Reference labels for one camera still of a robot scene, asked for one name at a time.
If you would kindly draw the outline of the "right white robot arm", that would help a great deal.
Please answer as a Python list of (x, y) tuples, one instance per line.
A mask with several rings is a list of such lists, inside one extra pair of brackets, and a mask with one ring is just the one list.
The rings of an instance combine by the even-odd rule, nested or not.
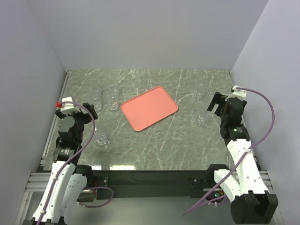
[(229, 96), (214, 94), (208, 111), (218, 105), (215, 114), (220, 117), (220, 134), (229, 150), (234, 172), (226, 166), (211, 165), (206, 181), (211, 187), (222, 188), (231, 202), (231, 216), (236, 224), (265, 225), (278, 206), (278, 198), (271, 194), (258, 170), (249, 133), (242, 124), (242, 115), (247, 104), (246, 93), (237, 91)]

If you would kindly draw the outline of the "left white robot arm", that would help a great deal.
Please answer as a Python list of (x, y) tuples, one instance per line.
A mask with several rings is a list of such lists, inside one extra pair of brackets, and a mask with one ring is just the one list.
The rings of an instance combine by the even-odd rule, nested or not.
[(56, 106), (55, 114), (61, 122), (50, 178), (36, 211), (30, 220), (23, 221), (24, 225), (65, 225), (81, 191), (94, 184), (91, 167), (77, 164), (87, 147), (82, 145), (84, 126), (98, 119), (94, 105), (65, 98)]

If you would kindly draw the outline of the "clear glass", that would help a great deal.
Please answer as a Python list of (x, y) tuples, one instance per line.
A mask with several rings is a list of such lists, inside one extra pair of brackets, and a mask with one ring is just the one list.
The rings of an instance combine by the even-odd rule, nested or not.
[(99, 135), (97, 137), (97, 144), (99, 146), (106, 146), (109, 143), (108, 137), (106, 135)]
[(109, 87), (109, 92), (111, 98), (118, 98), (120, 94), (120, 89), (117, 85), (112, 85)]
[(117, 100), (112, 100), (108, 102), (109, 109), (111, 111), (117, 110), (119, 108), (119, 102)]
[(195, 124), (196, 124), (197, 126), (202, 126), (202, 125), (204, 124), (204, 122), (205, 122), (205, 118), (204, 118), (204, 117), (202, 117), (202, 116), (200, 116), (200, 115), (197, 115), (197, 116), (195, 117)]
[(98, 111), (102, 108), (102, 100), (101, 100), (101, 90), (96, 90), (93, 94), (93, 105), (95, 111)]
[(201, 98), (203, 97), (203, 94), (201, 92), (198, 92), (198, 91), (194, 91), (192, 93), (192, 98), (194, 100), (200, 100)]

